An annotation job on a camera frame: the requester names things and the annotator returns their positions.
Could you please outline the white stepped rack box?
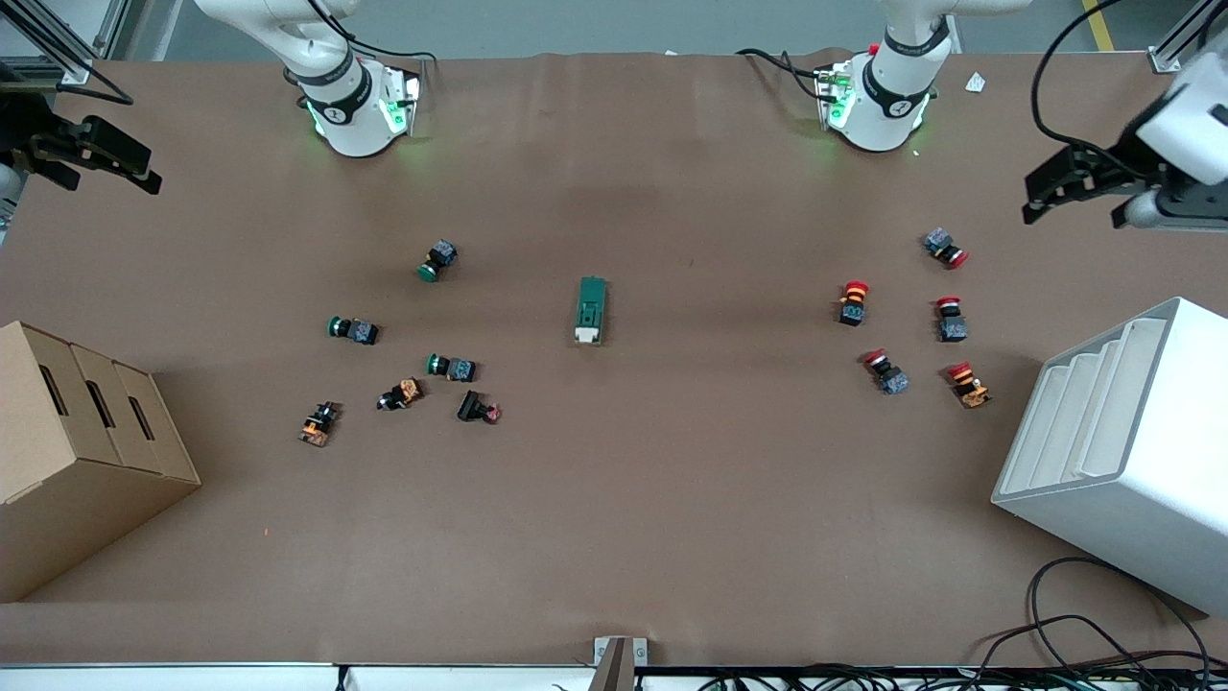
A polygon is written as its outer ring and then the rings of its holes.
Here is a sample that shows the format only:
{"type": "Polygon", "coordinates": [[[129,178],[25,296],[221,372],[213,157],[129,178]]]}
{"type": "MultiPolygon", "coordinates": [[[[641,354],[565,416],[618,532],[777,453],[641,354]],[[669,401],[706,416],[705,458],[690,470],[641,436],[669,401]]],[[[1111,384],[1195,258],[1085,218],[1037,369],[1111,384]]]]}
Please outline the white stepped rack box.
{"type": "Polygon", "coordinates": [[[991,500],[1228,620],[1228,318],[1175,297],[1049,358],[991,500]]]}

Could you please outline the cardboard box with slots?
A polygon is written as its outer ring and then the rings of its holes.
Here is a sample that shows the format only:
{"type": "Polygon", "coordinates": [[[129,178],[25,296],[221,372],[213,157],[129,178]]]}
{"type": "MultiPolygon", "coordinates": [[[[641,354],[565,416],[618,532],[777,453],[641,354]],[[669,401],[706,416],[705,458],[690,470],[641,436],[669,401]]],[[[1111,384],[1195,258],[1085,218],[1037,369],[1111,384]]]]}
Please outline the cardboard box with slots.
{"type": "Polygon", "coordinates": [[[23,322],[0,326],[0,604],[200,486],[149,372],[23,322]]]}

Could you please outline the white table edge rail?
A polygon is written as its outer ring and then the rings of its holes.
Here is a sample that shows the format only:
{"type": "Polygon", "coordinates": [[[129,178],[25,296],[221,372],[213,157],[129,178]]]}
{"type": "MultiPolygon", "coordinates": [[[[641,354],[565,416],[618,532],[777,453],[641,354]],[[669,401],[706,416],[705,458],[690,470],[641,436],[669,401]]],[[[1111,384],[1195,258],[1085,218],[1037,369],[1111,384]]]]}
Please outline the white table edge rail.
{"type": "Polygon", "coordinates": [[[587,691],[583,666],[0,666],[0,691],[587,691]]]}

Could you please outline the aluminium frame profile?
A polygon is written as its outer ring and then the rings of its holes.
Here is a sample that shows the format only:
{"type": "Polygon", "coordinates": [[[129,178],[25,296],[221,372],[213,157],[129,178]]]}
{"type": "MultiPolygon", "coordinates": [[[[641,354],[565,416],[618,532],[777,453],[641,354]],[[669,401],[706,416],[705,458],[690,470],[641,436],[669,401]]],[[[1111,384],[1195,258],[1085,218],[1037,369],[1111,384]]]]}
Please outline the aluminium frame profile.
{"type": "Polygon", "coordinates": [[[1210,44],[1212,29],[1224,17],[1228,17],[1228,0],[1194,0],[1192,9],[1156,45],[1147,48],[1149,70],[1157,75],[1180,71],[1181,56],[1210,44]]]}
{"type": "Polygon", "coordinates": [[[0,63],[26,79],[87,83],[117,53],[134,0],[0,0],[0,63]]]}

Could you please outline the paper table cover sheet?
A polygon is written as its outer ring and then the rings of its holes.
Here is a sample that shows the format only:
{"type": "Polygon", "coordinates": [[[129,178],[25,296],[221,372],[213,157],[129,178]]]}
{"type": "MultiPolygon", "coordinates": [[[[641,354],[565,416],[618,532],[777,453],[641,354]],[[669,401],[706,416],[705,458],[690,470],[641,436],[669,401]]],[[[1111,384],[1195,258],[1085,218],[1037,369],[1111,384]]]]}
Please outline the paper table cover sheet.
{"type": "Polygon", "coordinates": [[[111,64],[135,106],[60,110],[149,145],[162,191],[32,182],[0,326],[152,372],[201,488],[0,608],[0,659],[570,663],[600,635],[667,664],[971,659],[1071,552],[990,500],[1044,360],[1176,295],[1228,315],[1226,234],[1116,230],[1113,200],[1022,223],[1056,149],[1035,63],[952,59],[909,147],[866,155],[745,58],[445,60],[424,139],[370,160],[321,144],[276,65],[111,64]],[[456,263],[418,279],[441,239],[456,263]],[[573,340],[589,275],[600,345],[573,340]],[[378,411],[409,377],[424,396],[378,411]],[[469,390],[497,423],[456,417],[469,390]]]}

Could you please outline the metal table bracket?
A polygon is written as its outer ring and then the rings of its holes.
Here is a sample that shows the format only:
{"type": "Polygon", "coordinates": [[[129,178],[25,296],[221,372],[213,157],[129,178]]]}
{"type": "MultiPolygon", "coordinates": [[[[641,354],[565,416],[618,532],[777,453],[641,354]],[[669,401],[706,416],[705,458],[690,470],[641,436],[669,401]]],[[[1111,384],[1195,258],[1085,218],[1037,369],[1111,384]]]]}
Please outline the metal table bracket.
{"type": "Polygon", "coordinates": [[[645,691],[639,669],[650,665],[650,639],[645,637],[597,637],[593,639],[596,674],[587,691],[645,691]]]}

